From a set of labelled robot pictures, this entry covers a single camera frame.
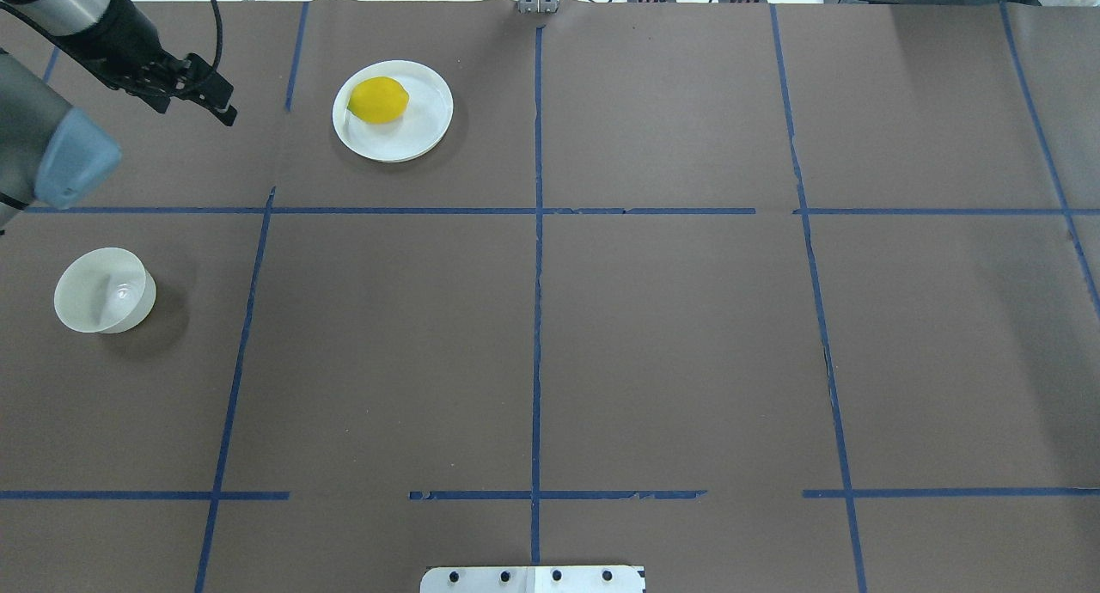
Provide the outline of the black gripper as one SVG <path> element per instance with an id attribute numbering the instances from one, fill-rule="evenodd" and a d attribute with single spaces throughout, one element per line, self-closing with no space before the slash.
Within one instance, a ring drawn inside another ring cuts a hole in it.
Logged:
<path id="1" fill-rule="evenodd" d="M 187 56 L 186 69 L 185 61 L 162 48 L 152 21 L 130 0 L 110 1 L 97 24 L 82 32 L 82 65 L 109 88 L 136 96 L 161 114 L 187 80 L 185 101 L 200 105 L 224 127 L 235 125 L 232 84 L 196 53 Z"/>

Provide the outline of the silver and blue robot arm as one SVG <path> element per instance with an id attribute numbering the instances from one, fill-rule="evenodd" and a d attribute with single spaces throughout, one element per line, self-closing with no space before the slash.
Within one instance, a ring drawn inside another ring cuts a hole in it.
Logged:
<path id="1" fill-rule="evenodd" d="M 235 123 L 235 91 L 220 75 L 223 17 L 215 17 L 215 59 L 177 58 L 162 48 L 153 22 L 132 0 L 3 0 L 4 12 L 65 52 L 110 90 L 165 113 L 173 100 L 200 105 Z M 58 210 L 82 201 L 121 162 L 120 146 L 44 77 L 3 52 L 1 59 L 1 222 L 31 205 Z"/>

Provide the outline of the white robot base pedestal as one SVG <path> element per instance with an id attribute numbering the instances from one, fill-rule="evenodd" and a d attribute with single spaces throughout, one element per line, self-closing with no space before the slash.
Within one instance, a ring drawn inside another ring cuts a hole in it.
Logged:
<path id="1" fill-rule="evenodd" d="M 645 592 L 644 565 L 440 565 L 420 592 Z"/>

